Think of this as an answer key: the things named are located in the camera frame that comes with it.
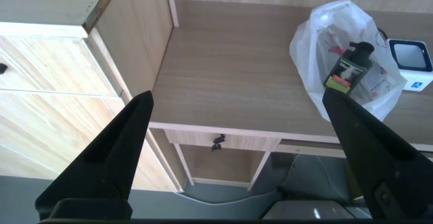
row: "plastic bag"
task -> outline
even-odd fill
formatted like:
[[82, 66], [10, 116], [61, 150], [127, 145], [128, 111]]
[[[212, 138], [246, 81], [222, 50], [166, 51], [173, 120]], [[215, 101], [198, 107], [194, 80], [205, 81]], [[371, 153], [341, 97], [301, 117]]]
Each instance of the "plastic bag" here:
[[335, 1], [315, 8], [301, 24], [292, 42], [290, 55], [306, 92], [320, 115], [329, 121], [322, 97], [323, 82], [350, 42], [371, 43], [373, 67], [349, 96], [379, 120], [395, 107], [406, 80], [378, 32], [374, 20], [352, 1]]

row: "wooden desk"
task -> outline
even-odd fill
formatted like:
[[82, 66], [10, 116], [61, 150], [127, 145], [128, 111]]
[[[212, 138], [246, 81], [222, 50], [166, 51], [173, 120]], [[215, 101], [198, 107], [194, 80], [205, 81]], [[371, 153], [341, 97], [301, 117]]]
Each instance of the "wooden desk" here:
[[[173, 131], [193, 135], [171, 141], [180, 144], [178, 153], [185, 158], [185, 170], [191, 171], [191, 182], [197, 164], [218, 172], [204, 158], [188, 163], [196, 156], [193, 147], [182, 144], [191, 145], [202, 133], [284, 139], [289, 146], [283, 143], [274, 151], [321, 148], [314, 152], [344, 156], [330, 122], [321, 118], [306, 94], [289, 55], [296, 28], [310, 12], [309, 7], [186, 1], [181, 26], [173, 30], [156, 80], [150, 127], [166, 129], [168, 136]], [[427, 32], [433, 15], [370, 14], [389, 37], [423, 40], [433, 48], [433, 32]], [[421, 93], [404, 91], [385, 123], [419, 150], [433, 151], [432, 102], [432, 86]], [[198, 145], [212, 145], [211, 139], [203, 141], [207, 143]], [[221, 158], [216, 165], [226, 162], [222, 152], [217, 153]], [[225, 179], [220, 184], [230, 183]], [[232, 185], [239, 183], [233, 180]]]

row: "floor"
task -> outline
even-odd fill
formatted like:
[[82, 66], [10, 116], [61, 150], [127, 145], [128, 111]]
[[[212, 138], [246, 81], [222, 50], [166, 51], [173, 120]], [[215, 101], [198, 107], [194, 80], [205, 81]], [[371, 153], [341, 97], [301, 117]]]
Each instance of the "floor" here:
[[[345, 159], [273, 154], [251, 192], [242, 187], [187, 184], [185, 195], [213, 204], [174, 193], [141, 190], [131, 192], [129, 203], [135, 219], [257, 219], [281, 199], [281, 194], [275, 191], [279, 185], [291, 193], [289, 198], [308, 196], [316, 200], [348, 201], [345, 172]], [[0, 177], [0, 201], [3, 202], [0, 223], [36, 223], [34, 201], [50, 183], [40, 179]], [[368, 217], [365, 210], [359, 212], [354, 208], [354, 211], [359, 217]]]

